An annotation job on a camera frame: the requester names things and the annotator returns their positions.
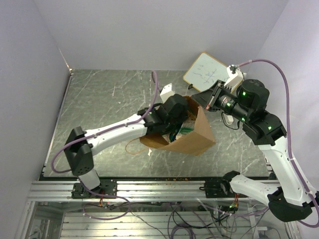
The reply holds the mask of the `brown paper bag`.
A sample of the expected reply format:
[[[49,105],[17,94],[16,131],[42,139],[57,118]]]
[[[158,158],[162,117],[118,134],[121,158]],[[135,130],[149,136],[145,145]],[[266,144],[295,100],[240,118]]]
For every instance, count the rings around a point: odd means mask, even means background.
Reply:
[[[166,135],[151,134],[139,137],[138,140],[144,146],[151,149],[158,149],[170,152],[184,153],[188,155],[199,156],[216,144],[215,137],[210,128],[204,109],[191,99],[190,96],[184,96],[187,100],[189,110],[188,119],[193,129],[186,133],[178,133],[176,139],[168,142]]]

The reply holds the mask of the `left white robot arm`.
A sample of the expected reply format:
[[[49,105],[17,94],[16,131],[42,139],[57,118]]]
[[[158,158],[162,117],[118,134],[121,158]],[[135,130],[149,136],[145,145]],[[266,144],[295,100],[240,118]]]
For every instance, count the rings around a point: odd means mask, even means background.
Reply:
[[[187,119],[187,112],[187,99],[174,94],[164,103],[139,110],[120,122],[86,131],[81,127],[72,129],[64,149],[72,174],[84,184],[89,197],[98,197],[102,186],[94,168],[96,154],[122,141],[170,133]]]

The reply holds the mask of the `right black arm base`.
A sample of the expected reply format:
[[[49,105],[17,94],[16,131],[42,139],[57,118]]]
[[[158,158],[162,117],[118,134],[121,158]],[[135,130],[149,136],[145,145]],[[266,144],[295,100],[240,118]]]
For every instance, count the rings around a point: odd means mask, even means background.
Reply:
[[[206,198],[235,197],[230,182],[237,175],[240,175],[240,173],[233,170],[222,177],[211,178],[210,180],[205,181],[204,185],[199,187],[199,190],[205,192]]]

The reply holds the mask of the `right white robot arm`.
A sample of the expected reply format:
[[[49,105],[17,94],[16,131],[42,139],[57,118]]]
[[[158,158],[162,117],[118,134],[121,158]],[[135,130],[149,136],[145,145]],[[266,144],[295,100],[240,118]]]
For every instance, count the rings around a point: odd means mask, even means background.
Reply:
[[[258,80],[245,80],[236,94],[224,82],[192,95],[192,99],[210,112],[221,111],[241,122],[245,134],[262,151],[280,185],[271,186],[245,177],[237,171],[223,176],[220,193],[225,197],[242,194],[268,206],[282,222],[306,219],[319,201],[319,193],[309,183],[303,185],[297,161],[289,156],[288,135],[281,120],[266,111],[269,90]]]

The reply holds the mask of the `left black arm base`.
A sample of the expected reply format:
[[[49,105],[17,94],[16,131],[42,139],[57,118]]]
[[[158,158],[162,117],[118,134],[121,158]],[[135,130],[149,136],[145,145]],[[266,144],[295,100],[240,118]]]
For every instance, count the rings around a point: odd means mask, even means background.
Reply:
[[[113,180],[102,179],[98,187],[91,189],[96,194],[113,195],[117,193],[117,182]],[[75,183],[71,192],[72,199],[91,199],[99,196],[90,193],[81,182]]]

